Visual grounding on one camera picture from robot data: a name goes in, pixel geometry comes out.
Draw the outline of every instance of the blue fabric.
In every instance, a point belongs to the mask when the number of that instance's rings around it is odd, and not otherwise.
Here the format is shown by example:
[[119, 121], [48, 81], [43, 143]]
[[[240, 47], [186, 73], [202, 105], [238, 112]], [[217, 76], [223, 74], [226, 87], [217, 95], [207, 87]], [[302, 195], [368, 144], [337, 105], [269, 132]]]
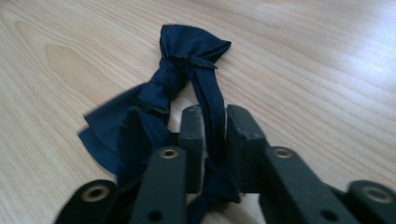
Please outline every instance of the blue fabric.
[[190, 80], [203, 109], [208, 158], [202, 194], [189, 205], [189, 223], [200, 223], [213, 205], [239, 202], [225, 168], [225, 109], [214, 65], [230, 46], [196, 27], [163, 26], [160, 68], [152, 79], [85, 116], [89, 126], [79, 134], [96, 161], [123, 185], [144, 173], [155, 149], [169, 144], [170, 103]]

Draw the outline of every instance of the black plastic part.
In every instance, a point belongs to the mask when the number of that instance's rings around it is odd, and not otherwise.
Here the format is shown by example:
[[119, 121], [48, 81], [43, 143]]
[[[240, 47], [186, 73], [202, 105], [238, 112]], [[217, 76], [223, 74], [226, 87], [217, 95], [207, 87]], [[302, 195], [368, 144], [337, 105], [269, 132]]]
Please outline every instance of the black plastic part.
[[204, 145], [200, 106], [192, 105], [183, 110], [177, 145], [187, 154], [186, 193], [198, 193], [202, 186]]
[[76, 191], [55, 224], [105, 224], [116, 199], [117, 187], [113, 182], [94, 180]]
[[[268, 147], [261, 166], [265, 173], [265, 178], [262, 179], [265, 192], [261, 195], [260, 203], [267, 223], [359, 223], [332, 194], [330, 188], [291, 149]], [[281, 220], [279, 213], [274, 217], [270, 213], [273, 211], [265, 209], [268, 205], [263, 203], [273, 200], [276, 201], [274, 208], [283, 211], [285, 217]]]
[[396, 193], [368, 180], [354, 181], [347, 193], [336, 193], [362, 224], [396, 222]]
[[258, 158], [269, 144], [254, 118], [238, 105], [227, 107], [226, 147], [238, 188], [244, 193], [259, 193]]
[[129, 224], [186, 222], [185, 163], [186, 153], [179, 147], [153, 153]]

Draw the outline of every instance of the wooden table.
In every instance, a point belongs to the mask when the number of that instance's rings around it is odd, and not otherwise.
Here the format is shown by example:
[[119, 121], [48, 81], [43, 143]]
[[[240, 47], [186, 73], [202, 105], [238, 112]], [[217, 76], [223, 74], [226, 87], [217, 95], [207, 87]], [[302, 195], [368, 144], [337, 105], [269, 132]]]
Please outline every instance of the wooden table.
[[[324, 182], [396, 189], [396, 5], [390, 0], [1, 1], [0, 219], [51, 223], [82, 184], [114, 179], [76, 133], [82, 117], [148, 81], [165, 23], [233, 42], [217, 62], [227, 104]], [[169, 127], [197, 101], [189, 85]], [[263, 223], [257, 195], [204, 223]]]

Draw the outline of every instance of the table surface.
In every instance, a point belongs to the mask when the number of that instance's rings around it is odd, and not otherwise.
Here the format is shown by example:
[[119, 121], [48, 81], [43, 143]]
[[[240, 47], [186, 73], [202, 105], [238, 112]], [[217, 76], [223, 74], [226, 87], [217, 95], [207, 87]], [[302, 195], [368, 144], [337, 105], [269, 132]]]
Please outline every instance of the table surface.
[[[391, 0], [0, 1], [0, 218], [51, 223], [82, 184], [114, 180], [77, 137], [83, 115], [146, 82], [165, 23], [233, 42], [217, 62], [227, 104], [339, 189], [396, 189], [396, 4]], [[196, 104], [191, 85], [169, 128]], [[204, 223], [263, 223], [257, 195]]]

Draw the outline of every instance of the navy blue bow tie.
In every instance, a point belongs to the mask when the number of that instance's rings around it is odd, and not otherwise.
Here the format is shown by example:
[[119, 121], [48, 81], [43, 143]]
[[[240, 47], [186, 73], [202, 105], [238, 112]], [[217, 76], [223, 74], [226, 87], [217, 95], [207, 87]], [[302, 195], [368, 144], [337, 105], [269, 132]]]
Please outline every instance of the navy blue bow tie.
[[165, 25], [160, 46], [160, 68], [151, 80], [86, 115], [89, 127], [79, 137], [119, 185], [141, 176], [152, 152], [169, 144], [170, 103], [190, 81], [203, 111], [208, 154], [202, 193], [188, 211], [189, 223], [200, 223], [212, 205], [240, 200], [227, 167], [224, 100], [214, 65], [231, 42], [196, 27]]

